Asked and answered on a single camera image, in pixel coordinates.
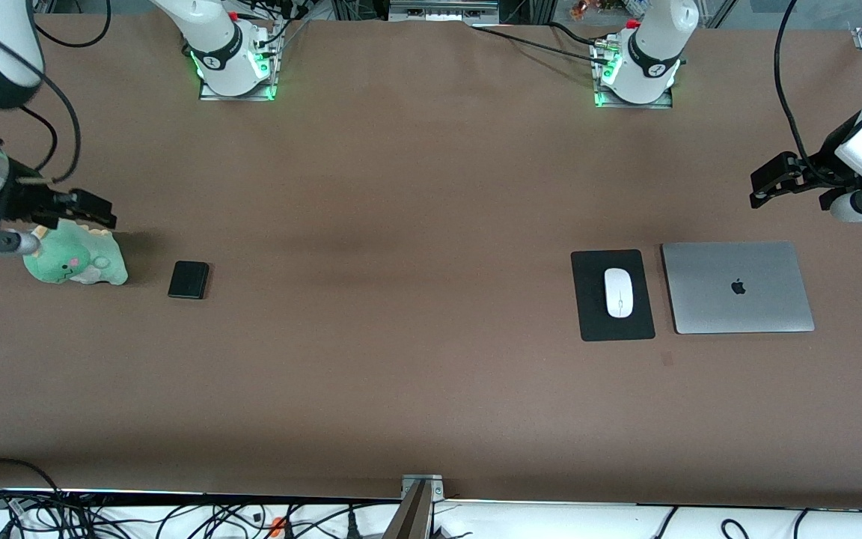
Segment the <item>black phone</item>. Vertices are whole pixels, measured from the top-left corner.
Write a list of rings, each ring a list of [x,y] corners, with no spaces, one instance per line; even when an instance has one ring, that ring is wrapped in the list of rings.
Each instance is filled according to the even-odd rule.
[[[177,261],[172,267],[167,295],[171,298],[196,299],[205,297],[211,266],[201,261]]]

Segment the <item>white computer mouse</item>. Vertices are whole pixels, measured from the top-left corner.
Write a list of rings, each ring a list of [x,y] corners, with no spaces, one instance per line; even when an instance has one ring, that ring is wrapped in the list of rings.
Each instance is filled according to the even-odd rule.
[[[623,320],[634,310],[632,276],[622,267],[609,267],[603,273],[603,293],[609,317]]]

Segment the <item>black mouse pad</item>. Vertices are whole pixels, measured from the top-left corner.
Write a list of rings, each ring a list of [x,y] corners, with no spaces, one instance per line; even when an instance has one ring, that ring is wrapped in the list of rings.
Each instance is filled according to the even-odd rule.
[[[635,341],[655,338],[644,261],[639,250],[582,250],[571,253],[570,262],[582,341]],[[609,267],[622,267],[632,276],[634,310],[623,320],[609,317],[606,311],[603,273]]]

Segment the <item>green dinosaur plush toy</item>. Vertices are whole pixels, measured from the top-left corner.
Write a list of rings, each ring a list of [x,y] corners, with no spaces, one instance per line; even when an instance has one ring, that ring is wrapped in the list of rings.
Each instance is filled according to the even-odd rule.
[[[123,285],[129,280],[122,250],[110,230],[61,219],[57,228],[39,225],[31,235],[39,246],[23,257],[23,263],[38,281]]]

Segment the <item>silver closed laptop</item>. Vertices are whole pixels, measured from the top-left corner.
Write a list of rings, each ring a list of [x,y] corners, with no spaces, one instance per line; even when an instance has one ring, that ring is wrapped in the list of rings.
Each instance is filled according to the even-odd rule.
[[[810,300],[793,243],[663,243],[680,335],[810,333]]]

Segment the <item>grey metal box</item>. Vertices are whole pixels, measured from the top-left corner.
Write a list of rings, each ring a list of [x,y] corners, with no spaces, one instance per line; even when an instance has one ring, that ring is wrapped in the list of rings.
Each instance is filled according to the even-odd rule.
[[[389,0],[390,22],[461,21],[492,26],[500,21],[499,0]]]

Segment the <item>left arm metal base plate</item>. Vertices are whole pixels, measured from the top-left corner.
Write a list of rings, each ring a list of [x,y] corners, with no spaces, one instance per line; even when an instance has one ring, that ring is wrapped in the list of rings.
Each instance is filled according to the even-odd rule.
[[[673,89],[671,88],[664,89],[661,96],[651,103],[632,103],[620,98],[614,89],[608,85],[622,64],[617,42],[594,40],[588,49],[591,58],[605,61],[604,64],[596,64],[592,68],[596,107],[615,107],[615,109],[671,109],[673,107]]]

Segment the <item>aluminium strut with bracket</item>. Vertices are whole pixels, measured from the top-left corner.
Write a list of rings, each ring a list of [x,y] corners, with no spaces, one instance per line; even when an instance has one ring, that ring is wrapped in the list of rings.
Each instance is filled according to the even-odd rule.
[[[381,539],[431,539],[435,504],[442,501],[441,475],[404,475],[403,499]]]

